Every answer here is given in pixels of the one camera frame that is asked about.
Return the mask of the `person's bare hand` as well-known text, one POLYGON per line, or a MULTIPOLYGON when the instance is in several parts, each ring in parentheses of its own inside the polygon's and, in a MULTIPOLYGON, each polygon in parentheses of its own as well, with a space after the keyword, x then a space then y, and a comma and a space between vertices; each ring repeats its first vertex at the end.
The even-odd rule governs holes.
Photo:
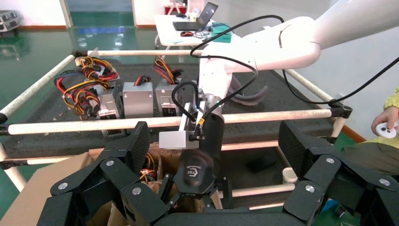
POLYGON ((395 123, 399 120, 399 109, 391 106, 385 109, 381 114, 375 117, 372 122, 371 129, 375 135, 378 135, 376 132, 377 125, 381 123, 387 123, 386 126, 388 129, 398 129, 398 125, 395 126, 395 123))

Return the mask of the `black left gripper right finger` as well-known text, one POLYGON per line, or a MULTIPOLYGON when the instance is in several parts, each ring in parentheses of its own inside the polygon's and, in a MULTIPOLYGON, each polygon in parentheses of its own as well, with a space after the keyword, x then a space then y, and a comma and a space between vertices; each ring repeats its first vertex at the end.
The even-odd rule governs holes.
POLYGON ((290 120, 280 123, 278 144, 298 178, 284 213, 310 226, 332 199, 358 215, 362 226, 398 225, 399 184, 393 177, 351 162, 290 120))

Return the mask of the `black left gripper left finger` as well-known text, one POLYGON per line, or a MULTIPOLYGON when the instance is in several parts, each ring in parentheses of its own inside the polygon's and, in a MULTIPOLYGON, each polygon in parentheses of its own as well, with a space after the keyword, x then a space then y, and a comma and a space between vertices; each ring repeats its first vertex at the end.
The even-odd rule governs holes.
POLYGON ((51 187, 38 225, 84 226, 108 202, 132 226, 155 225, 168 207, 139 178, 149 144, 144 121, 128 137, 109 142, 93 163, 51 187))

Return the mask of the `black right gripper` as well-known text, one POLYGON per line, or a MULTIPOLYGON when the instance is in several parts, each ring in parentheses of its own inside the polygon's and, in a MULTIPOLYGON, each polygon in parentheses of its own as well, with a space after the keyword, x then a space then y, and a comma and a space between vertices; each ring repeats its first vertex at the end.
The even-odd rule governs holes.
POLYGON ((199 148, 183 150, 175 176, 166 174, 158 191, 165 203, 163 216, 175 212, 183 201, 183 195, 212 195, 215 192, 215 208, 233 209, 232 185, 226 176, 217 178, 223 141, 224 119, 211 113, 202 127, 204 139, 199 148), (171 195, 173 185, 177 193, 171 195))

